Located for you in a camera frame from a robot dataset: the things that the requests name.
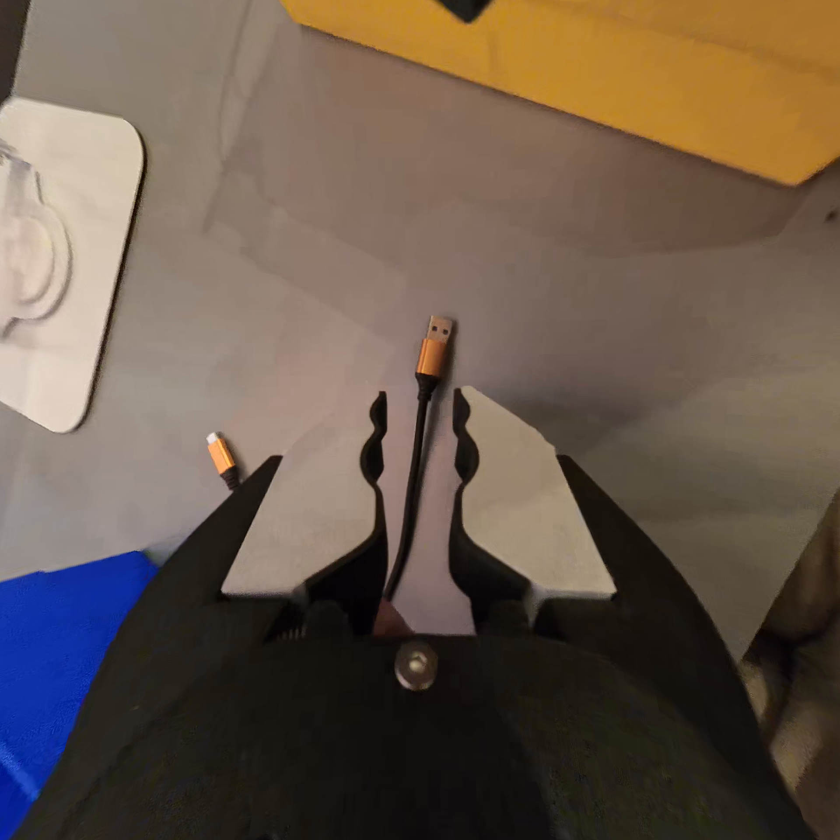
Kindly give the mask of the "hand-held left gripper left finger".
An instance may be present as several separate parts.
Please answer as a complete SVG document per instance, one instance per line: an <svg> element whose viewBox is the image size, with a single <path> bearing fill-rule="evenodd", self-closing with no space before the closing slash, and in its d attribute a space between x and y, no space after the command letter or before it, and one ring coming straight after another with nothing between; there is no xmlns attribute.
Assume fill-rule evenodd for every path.
<svg viewBox="0 0 840 840"><path fill-rule="evenodd" d="M373 535L376 480L364 476L362 454L383 395L351 395L282 456L222 583L225 596L306 601L317 574Z"/></svg>

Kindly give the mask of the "yellow bin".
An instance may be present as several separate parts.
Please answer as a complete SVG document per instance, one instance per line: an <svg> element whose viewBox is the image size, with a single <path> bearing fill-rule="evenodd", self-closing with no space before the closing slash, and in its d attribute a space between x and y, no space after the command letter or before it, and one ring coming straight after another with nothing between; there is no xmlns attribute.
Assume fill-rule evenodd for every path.
<svg viewBox="0 0 840 840"><path fill-rule="evenodd" d="M282 5L298 25L786 186L838 161L838 1Z"/></svg>

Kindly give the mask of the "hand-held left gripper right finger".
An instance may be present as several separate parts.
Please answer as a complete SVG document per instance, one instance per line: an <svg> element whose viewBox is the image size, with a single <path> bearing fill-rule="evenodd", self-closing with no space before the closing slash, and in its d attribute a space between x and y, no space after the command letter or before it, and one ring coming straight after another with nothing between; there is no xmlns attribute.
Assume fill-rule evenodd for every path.
<svg viewBox="0 0 840 840"><path fill-rule="evenodd" d="M472 607L611 600L606 567L554 446L473 386L454 391L459 479L449 570Z"/></svg>

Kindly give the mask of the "white stand with clear bracket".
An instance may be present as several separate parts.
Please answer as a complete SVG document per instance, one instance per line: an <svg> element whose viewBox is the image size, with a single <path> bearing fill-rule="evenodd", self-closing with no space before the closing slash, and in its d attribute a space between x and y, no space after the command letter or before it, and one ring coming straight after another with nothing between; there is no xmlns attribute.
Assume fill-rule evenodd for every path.
<svg viewBox="0 0 840 840"><path fill-rule="evenodd" d="M144 177L125 119L2 104L1 399L55 434L88 414Z"/></svg>

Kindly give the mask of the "blue bin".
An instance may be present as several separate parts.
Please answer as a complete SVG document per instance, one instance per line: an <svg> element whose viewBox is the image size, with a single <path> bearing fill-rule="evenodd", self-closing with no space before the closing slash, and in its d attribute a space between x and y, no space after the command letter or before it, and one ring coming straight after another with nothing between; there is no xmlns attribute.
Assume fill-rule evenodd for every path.
<svg viewBox="0 0 840 840"><path fill-rule="evenodd" d="M1 583L1 838L63 753L121 624L159 568L130 552Z"/></svg>

